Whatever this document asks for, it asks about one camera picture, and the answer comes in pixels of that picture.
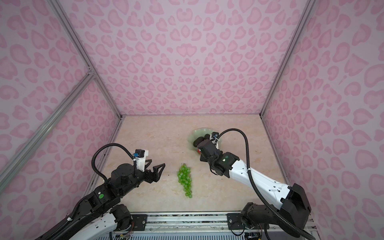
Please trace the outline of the green fake grape bunch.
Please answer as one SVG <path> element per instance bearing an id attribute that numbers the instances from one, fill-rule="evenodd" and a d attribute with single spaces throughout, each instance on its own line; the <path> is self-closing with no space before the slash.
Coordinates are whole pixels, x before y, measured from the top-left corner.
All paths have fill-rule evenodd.
<path id="1" fill-rule="evenodd" d="M 182 185 L 185 196 L 192 198 L 192 179 L 191 179 L 191 168 L 186 164 L 182 164 L 177 173 L 178 182 Z"/>

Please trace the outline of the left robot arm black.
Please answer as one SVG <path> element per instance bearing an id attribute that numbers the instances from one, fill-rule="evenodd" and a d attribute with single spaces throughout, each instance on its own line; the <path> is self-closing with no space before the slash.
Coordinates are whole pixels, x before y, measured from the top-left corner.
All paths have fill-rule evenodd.
<path id="1" fill-rule="evenodd" d="M 142 182 L 152 183 L 159 178 L 158 168 L 147 169 L 152 160 L 145 161 L 144 171 L 134 172 L 131 164 L 122 164 L 111 173 L 105 183 L 81 198 L 73 210 L 38 240 L 68 240 L 86 225 L 106 214 L 121 202 L 121 199 L 140 186 Z"/>

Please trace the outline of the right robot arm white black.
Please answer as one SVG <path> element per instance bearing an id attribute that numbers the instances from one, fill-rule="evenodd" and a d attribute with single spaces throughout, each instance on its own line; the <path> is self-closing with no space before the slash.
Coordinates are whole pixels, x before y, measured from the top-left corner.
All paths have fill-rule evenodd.
<path id="1" fill-rule="evenodd" d="M 209 164 L 212 173 L 238 181 L 256 191 L 262 204 L 247 203 L 238 215 L 244 229 L 264 229 L 277 225 L 295 238 L 313 240 L 305 231 L 312 211 L 307 194 L 298 184 L 289 186 L 275 181 L 250 167 L 236 155 L 219 149 L 214 139 L 198 137 L 192 144 L 200 160 Z"/>

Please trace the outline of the dark avocado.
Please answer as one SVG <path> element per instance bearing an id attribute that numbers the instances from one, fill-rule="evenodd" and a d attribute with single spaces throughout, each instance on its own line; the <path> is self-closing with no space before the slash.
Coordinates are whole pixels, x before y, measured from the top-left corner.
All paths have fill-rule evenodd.
<path id="1" fill-rule="evenodd" d="M 204 140 L 205 140 L 204 137 L 198 137 L 198 138 L 193 142 L 193 146 L 194 146 L 195 148 L 197 148 L 198 145 L 199 145 L 201 142 L 203 142 Z"/>

